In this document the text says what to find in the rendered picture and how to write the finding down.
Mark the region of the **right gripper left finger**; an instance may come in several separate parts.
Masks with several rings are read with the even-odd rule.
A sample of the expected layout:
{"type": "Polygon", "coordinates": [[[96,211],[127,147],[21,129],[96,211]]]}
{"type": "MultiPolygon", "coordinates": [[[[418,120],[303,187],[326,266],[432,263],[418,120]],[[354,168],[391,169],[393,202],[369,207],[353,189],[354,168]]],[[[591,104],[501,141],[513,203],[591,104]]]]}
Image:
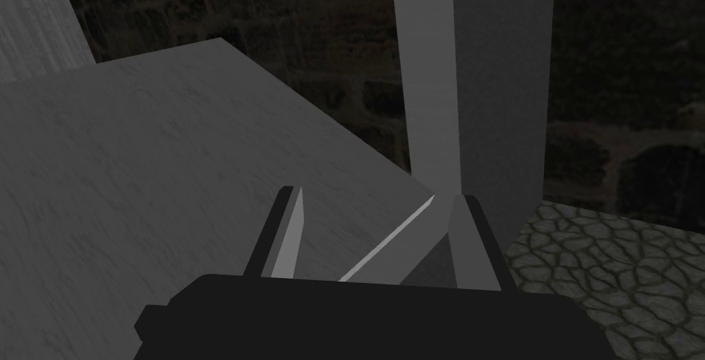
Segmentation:
{"type": "Polygon", "coordinates": [[[275,196],[273,206],[249,256],[244,275],[292,279],[303,226],[302,188],[282,187],[275,196]]]}

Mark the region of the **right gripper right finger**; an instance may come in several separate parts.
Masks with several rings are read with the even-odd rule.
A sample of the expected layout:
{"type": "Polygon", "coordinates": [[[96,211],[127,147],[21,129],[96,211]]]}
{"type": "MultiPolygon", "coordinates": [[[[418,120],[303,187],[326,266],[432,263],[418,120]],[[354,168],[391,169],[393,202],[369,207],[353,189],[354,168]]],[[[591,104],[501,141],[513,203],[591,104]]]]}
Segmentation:
{"type": "Polygon", "coordinates": [[[454,199],[448,237],[459,288],[518,292],[494,232],[474,196],[458,195],[454,199]]]}

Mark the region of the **grey table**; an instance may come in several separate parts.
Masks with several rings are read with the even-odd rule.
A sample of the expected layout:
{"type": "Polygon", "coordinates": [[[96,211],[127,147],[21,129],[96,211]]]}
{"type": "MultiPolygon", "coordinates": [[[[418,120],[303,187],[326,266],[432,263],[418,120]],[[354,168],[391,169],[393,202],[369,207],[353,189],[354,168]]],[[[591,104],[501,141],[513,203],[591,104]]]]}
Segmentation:
{"type": "Polygon", "coordinates": [[[222,39],[0,85],[0,360],[133,360],[143,307],[241,273],[284,186],[304,279],[432,197],[222,39]]]}

